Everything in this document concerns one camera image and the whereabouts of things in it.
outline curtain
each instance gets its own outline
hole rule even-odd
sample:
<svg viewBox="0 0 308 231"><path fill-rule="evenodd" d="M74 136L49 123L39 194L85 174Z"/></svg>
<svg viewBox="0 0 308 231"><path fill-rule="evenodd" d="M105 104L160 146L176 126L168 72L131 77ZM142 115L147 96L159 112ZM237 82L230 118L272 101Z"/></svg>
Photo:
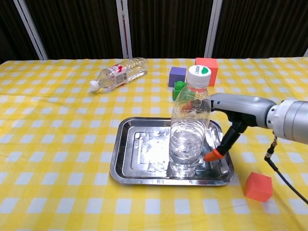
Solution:
<svg viewBox="0 0 308 231"><path fill-rule="evenodd" d="M203 57L213 0L128 0L132 54Z"/></svg>
<svg viewBox="0 0 308 231"><path fill-rule="evenodd" d="M223 1L213 57L294 57L307 47L307 0Z"/></svg>
<svg viewBox="0 0 308 231"><path fill-rule="evenodd" d="M38 59L12 0L0 1L0 64L7 60Z"/></svg>
<svg viewBox="0 0 308 231"><path fill-rule="evenodd" d="M26 0L49 59L122 58L115 0Z"/></svg>

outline red cube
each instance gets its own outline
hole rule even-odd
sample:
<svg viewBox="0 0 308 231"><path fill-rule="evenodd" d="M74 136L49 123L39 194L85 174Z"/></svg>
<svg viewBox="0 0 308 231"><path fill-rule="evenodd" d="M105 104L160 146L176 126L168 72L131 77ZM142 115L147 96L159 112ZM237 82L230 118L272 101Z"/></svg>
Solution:
<svg viewBox="0 0 308 231"><path fill-rule="evenodd" d="M216 77L217 77L217 72L218 72L217 59L196 58L195 65L202 65L202 66L206 66L206 67L210 68L212 74L211 74L209 86L214 86L215 81L216 81Z"/></svg>
<svg viewBox="0 0 308 231"><path fill-rule="evenodd" d="M255 172L250 173L246 180L245 196L257 201L266 202L273 196L271 177Z"/></svg>

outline metal tray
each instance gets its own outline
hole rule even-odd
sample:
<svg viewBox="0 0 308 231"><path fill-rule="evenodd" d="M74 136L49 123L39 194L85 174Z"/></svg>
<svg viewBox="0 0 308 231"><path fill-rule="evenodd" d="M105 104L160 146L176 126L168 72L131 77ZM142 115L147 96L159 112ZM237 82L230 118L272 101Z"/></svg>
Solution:
<svg viewBox="0 0 308 231"><path fill-rule="evenodd" d="M229 153L218 161L200 158L193 178L168 176L170 118L131 117L119 125L110 164L111 176L123 184L208 185L228 184L234 175ZM223 137L220 126L210 121L203 153L216 148Z"/></svg>

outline clear plastic bottle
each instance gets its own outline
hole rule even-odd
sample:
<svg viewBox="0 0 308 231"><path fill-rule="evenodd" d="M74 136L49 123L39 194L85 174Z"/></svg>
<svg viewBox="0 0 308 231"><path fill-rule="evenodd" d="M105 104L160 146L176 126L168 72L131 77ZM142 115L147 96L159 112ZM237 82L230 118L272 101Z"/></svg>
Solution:
<svg viewBox="0 0 308 231"><path fill-rule="evenodd" d="M207 92L210 77L209 68L191 66L187 85L175 101L169 141L171 177L191 178L195 175L211 112Z"/></svg>
<svg viewBox="0 0 308 231"><path fill-rule="evenodd" d="M144 76L148 72L149 63L145 58L125 60L100 72L96 80L90 82L92 91L104 89L110 91L116 87Z"/></svg>

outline cable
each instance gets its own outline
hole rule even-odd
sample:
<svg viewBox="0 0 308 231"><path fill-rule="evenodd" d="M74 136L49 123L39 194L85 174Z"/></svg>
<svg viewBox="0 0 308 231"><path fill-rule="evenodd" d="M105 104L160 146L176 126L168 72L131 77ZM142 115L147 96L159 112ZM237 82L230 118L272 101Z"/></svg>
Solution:
<svg viewBox="0 0 308 231"><path fill-rule="evenodd" d="M274 149L277 145L277 137L275 136L273 143L270 145L270 148L266 152L266 155L264 157L264 160L271 166L271 168L277 172L277 174L281 177L281 179L289 186L290 189L292 189L293 192L296 193L297 196L299 196L307 205L308 205L308 200L299 192L297 191L292 184L290 184L287 179L282 175L282 173L278 170L277 166L272 162L270 159L271 155L274 153Z"/></svg>

